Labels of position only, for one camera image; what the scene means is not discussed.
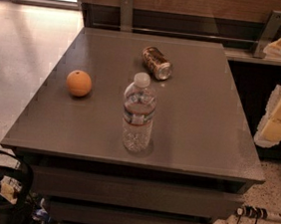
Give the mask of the orange soda can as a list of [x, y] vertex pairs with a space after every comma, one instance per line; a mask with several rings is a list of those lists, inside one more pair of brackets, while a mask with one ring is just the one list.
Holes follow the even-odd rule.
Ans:
[[143, 63], [157, 80], [167, 80], [172, 71], [172, 63], [154, 46], [144, 48], [141, 52]]

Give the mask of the white power strip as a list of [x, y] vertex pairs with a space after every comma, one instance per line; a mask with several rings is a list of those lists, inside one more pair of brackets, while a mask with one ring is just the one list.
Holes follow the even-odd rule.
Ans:
[[236, 209], [236, 213], [240, 216], [249, 218], [257, 218], [259, 220], [268, 220], [269, 222], [281, 223], [281, 213], [272, 212], [265, 208], [253, 207], [250, 205], [241, 206]]

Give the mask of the clear plastic water bottle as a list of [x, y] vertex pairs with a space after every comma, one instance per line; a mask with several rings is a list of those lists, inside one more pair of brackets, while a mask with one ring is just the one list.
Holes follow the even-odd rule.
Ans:
[[124, 92], [122, 138], [124, 147], [129, 151], [141, 152], [148, 147], [156, 99], [156, 92], [150, 85], [150, 75], [137, 73]]

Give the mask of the grey drawer cabinet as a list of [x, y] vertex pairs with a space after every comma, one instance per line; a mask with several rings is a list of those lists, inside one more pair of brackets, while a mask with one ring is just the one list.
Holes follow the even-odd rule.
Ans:
[[58, 224], [214, 224], [264, 178], [219, 44], [84, 29], [3, 144]]

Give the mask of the orange fruit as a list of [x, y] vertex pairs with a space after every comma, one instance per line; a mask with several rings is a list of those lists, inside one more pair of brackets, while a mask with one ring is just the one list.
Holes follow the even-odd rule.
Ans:
[[85, 71], [73, 71], [67, 76], [67, 89], [75, 97], [88, 95], [92, 88], [90, 75]]

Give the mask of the right metal shelf bracket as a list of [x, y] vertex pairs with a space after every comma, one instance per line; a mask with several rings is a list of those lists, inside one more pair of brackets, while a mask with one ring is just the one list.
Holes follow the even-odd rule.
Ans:
[[263, 58], [265, 54], [263, 49], [271, 43], [273, 38], [276, 36], [278, 29], [281, 27], [281, 11], [272, 10], [269, 18], [266, 20], [262, 31], [252, 46], [251, 52], [254, 54], [254, 57]]

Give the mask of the metal shelf bracket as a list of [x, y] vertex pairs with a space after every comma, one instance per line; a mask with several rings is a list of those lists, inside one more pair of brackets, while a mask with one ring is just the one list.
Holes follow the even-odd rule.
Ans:
[[276, 36], [278, 29], [281, 27], [281, 11], [272, 10], [269, 18], [266, 20], [262, 31], [252, 46], [251, 52], [254, 54], [254, 57], [263, 58], [265, 54], [263, 49], [271, 43], [273, 38]]
[[134, 0], [121, 0], [120, 1], [120, 27], [121, 31], [130, 33], [133, 30], [133, 11], [134, 11]]

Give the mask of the grey wall shelf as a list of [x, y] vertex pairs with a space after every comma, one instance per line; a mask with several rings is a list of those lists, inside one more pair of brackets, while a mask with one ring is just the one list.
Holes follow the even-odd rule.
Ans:
[[254, 54], [248, 50], [239, 50], [239, 49], [224, 49], [225, 56], [229, 61], [238, 61], [238, 62], [248, 62], [248, 63], [257, 63], [262, 65], [276, 65], [281, 67], [281, 59], [273, 57], [263, 57], [258, 58], [254, 57]]

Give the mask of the left metal shelf bracket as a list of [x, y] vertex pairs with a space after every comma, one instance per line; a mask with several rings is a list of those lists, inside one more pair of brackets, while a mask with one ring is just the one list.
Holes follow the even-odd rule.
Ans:
[[134, 11], [134, 0], [121, 0], [120, 1], [120, 27], [121, 31], [130, 33], [133, 30], [133, 11]]

